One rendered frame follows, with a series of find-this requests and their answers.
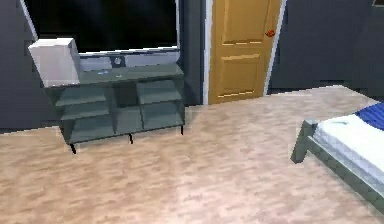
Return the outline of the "blue blanket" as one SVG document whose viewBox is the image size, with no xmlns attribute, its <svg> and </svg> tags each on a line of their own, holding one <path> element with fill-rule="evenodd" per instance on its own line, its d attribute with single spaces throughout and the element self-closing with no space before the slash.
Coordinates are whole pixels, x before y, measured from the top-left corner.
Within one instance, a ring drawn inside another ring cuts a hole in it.
<svg viewBox="0 0 384 224">
<path fill-rule="evenodd" d="M 384 131 L 384 102 L 365 107 L 355 112 L 355 115 L 368 125 Z"/>
</svg>

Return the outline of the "grey-green shelf cabinet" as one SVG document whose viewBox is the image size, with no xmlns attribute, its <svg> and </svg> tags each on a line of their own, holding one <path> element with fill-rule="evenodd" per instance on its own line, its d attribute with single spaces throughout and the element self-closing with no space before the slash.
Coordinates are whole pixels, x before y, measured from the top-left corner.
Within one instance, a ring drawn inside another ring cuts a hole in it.
<svg viewBox="0 0 384 224">
<path fill-rule="evenodd" d="M 185 125 L 184 73 L 175 63 L 83 72 L 45 93 L 72 151 L 78 143 Z"/>
</svg>

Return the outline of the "grey-framed bed with white mattress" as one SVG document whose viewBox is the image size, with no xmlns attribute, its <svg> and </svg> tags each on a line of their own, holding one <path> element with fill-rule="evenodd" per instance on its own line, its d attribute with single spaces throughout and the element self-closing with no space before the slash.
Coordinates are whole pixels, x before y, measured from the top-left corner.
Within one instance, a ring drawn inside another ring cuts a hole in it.
<svg viewBox="0 0 384 224">
<path fill-rule="evenodd" d="M 306 119 L 291 161 L 303 162 L 308 152 L 384 214 L 384 131 L 355 112 L 323 121 Z"/>
</svg>

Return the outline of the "orange wooden room door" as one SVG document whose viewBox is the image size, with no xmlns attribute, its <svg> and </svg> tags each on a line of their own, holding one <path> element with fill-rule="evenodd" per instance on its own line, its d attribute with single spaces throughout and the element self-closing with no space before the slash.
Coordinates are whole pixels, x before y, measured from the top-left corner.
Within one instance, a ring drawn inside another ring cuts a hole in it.
<svg viewBox="0 0 384 224">
<path fill-rule="evenodd" d="M 263 95 L 282 1 L 213 0 L 210 104 Z"/>
</svg>

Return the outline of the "white box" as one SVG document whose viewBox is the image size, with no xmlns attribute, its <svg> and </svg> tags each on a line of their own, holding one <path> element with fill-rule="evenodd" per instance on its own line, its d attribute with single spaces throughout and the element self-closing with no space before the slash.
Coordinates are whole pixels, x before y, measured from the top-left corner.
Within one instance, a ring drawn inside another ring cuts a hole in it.
<svg viewBox="0 0 384 224">
<path fill-rule="evenodd" d="M 79 83 L 80 56 L 73 38 L 38 39 L 28 50 L 45 87 Z"/>
</svg>

